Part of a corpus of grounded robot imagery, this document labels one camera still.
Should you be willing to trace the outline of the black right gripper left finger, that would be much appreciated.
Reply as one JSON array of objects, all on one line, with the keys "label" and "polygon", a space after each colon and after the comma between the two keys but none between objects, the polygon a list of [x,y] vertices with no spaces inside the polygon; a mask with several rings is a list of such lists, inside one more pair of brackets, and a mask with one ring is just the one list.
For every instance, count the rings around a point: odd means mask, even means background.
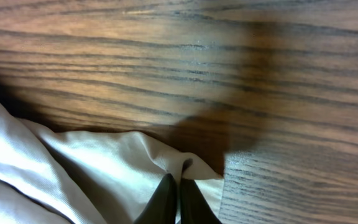
[{"label": "black right gripper left finger", "polygon": [[176,214],[177,183],[166,174],[134,224],[175,224]]}]

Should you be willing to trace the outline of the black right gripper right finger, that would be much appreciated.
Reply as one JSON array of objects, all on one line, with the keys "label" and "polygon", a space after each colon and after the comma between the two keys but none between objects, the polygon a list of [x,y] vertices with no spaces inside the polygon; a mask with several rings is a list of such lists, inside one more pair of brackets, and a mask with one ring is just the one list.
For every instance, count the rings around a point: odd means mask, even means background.
[{"label": "black right gripper right finger", "polygon": [[182,224],[221,224],[194,180],[180,182],[180,214]]}]

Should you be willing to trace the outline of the beige cotton shorts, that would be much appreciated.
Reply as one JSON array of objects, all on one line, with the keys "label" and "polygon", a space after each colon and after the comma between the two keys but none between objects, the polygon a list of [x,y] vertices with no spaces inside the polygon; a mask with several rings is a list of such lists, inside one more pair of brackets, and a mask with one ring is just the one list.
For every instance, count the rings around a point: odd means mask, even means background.
[{"label": "beige cotton shorts", "polygon": [[55,133],[0,104],[0,223],[134,223],[162,178],[194,180],[218,218],[223,178],[140,132]]}]

